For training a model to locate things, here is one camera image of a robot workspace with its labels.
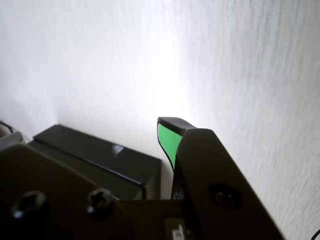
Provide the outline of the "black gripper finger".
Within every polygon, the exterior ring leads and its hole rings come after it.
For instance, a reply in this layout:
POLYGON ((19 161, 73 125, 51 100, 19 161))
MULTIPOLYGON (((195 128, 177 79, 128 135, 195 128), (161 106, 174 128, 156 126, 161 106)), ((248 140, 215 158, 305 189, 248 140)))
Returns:
POLYGON ((123 240, 125 223, 111 193, 21 142, 0 140, 3 240, 123 240))
POLYGON ((158 142, 201 240, 281 240, 274 221, 217 135, 178 117, 157 119, 158 142))

